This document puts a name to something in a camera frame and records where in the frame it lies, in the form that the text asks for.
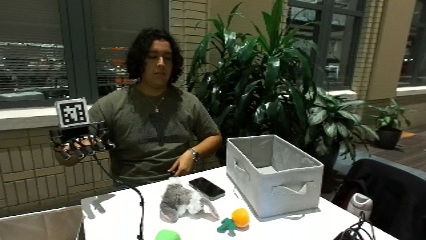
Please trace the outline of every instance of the green ball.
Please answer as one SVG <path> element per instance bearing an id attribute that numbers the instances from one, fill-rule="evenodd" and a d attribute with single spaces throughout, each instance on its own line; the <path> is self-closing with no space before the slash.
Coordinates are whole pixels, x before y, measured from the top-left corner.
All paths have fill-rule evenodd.
<path id="1" fill-rule="evenodd" d="M 155 240 L 180 240 L 180 236 L 171 230 L 161 230 L 157 233 Z"/>

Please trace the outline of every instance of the fabric bin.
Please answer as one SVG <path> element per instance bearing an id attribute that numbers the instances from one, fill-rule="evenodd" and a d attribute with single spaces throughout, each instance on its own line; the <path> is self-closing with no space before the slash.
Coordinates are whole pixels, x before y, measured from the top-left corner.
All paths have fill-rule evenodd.
<path id="1" fill-rule="evenodd" d="M 227 138 L 226 174 L 260 218 L 318 207 L 322 163 L 275 135 Z"/>

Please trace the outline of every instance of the smartphone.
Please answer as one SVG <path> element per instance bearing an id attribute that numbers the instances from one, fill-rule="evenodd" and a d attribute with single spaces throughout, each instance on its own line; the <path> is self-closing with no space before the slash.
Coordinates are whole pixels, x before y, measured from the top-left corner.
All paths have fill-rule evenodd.
<path id="1" fill-rule="evenodd" d="M 198 177 L 188 181 L 188 186 L 203 194 L 210 201 L 224 196 L 224 190 L 215 186 L 207 179 Z"/>

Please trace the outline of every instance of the box handle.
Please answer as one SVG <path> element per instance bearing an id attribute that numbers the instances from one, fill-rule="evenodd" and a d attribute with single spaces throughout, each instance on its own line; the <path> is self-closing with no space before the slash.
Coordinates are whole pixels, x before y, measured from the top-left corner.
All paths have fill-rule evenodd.
<path id="1" fill-rule="evenodd" d="M 299 190 L 294 190 L 290 187 L 283 185 L 271 187 L 271 194 L 298 194 L 304 195 L 307 192 L 307 188 L 314 186 L 314 182 L 304 182 L 302 188 Z"/>
<path id="2" fill-rule="evenodd" d="M 238 166 L 238 164 L 236 164 L 236 159 L 234 158 L 234 169 L 235 169 L 235 172 L 238 172 L 239 174 L 242 174 L 242 175 L 244 175 L 247 178 L 248 178 L 248 181 L 250 181 L 250 175 L 248 175 L 248 173 L 247 173 L 247 171 L 243 169 L 243 168 L 240 168 L 239 166 Z"/>

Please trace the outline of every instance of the robotic hand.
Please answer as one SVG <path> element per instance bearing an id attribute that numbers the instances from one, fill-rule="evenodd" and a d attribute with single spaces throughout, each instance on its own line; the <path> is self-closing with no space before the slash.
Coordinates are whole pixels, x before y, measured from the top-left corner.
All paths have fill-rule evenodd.
<path id="1" fill-rule="evenodd" d="M 63 160 L 73 155 L 81 160 L 86 155 L 114 148 L 106 138 L 107 129 L 103 122 L 89 122 L 86 102 L 83 98 L 57 101 L 58 129 L 49 131 L 53 149 Z"/>
<path id="2" fill-rule="evenodd" d="M 103 152 L 114 148 L 114 144 L 105 139 L 107 129 L 103 122 L 79 125 L 78 127 L 50 130 L 50 142 L 53 149 L 59 152 L 63 160 L 69 160 L 71 155 L 81 160 L 86 155 L 93 156 L 95 152 Z"/>

